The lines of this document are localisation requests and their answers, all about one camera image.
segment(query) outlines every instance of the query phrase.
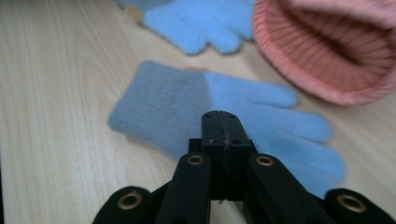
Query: knitted glove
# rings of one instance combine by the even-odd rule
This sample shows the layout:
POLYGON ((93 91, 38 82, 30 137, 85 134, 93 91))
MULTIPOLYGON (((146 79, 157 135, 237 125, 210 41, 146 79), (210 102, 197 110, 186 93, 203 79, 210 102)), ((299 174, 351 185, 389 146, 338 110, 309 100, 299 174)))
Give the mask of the knitted glove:
POLYGON ((309 192, 323 197, 343 179, 345 165, 337 151, 321 144, 332 137, 329 122, 293 109, 297 101, 284 85, 145 62, 108 123, 178 159, 188 153, 190 138, 201 137, 204 113, 233 113, 260 153, 279 158, 309 192))
POLYGON ((177 46, 197 54, 212 45, 237 51, 252 33, 251 0, 116 0, 137 21, 177 46))

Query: knit hat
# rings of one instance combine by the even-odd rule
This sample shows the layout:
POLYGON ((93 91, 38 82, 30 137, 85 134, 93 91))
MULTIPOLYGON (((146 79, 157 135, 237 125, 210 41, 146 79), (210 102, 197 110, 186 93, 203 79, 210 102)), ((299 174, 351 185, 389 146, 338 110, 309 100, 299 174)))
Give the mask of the knit hat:
POLYGON ((339 105, 365 105, 396 86, 396 1, 258 0, 253 32, 294 85, 339 105))

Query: table surface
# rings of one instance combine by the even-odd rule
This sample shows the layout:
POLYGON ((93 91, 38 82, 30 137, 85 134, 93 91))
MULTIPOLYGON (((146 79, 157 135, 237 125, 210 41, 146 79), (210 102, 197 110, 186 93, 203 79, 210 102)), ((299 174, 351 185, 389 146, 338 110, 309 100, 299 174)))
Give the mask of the table surface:
MULTIPOLYGON (((0 140, 7 223, 90 223, 117 189, 155 190, 176 162, 106 119, 144 60, 289 85, 254 43, 186 56, 111 0, 0 2, 0 140)), ((299 91, 298 108, 331 121, 346 160, 341 187, 396 217, 396 93, 340 106, 299 91)), ((212 203, 211 223, 244 223, 239 203, 212 203)))

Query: wooden table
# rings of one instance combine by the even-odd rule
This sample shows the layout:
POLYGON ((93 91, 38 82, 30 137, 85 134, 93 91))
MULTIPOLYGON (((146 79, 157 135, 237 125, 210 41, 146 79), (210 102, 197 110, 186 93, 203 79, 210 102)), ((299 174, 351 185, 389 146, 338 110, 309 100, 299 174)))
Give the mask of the wooden table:
MULTIPOLYGON (((0 140, 7 223, 90 223, 117 189, 154 190, 176 167, 159 150, 112 132, 106 119, 144 60, 205 67, 289 85, 246 43, 233 55, 185 56, 113 1, 0 3, 0 140)), ((299 108, 335 130, 342 187, 396 217, 396 93, 340 106, 300 92, 299 108)), ((213 203, 211 223, 243 223, 240 204, 213 203)))

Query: blue glove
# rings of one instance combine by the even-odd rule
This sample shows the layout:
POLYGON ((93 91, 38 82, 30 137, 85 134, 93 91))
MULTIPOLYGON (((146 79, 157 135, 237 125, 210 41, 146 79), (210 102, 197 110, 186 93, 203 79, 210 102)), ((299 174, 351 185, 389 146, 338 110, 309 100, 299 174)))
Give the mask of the blue glove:
POLYGON ((116 1, 185 54, 197 54, 207 44, 220 53, 233 53, 243 39, 253 38, 251 0, 116 1))
POLYGON ((260 153, 279 158, 309 192, 324 197, 344 178, 345 165, 336 150, 322 144, 332 138, 330 123, 293 109, 297 102, 284 85, 146 62, 108 123, 178 159, 188 153, 190 138, 201 138, 204 113, 233 113, 260 153))

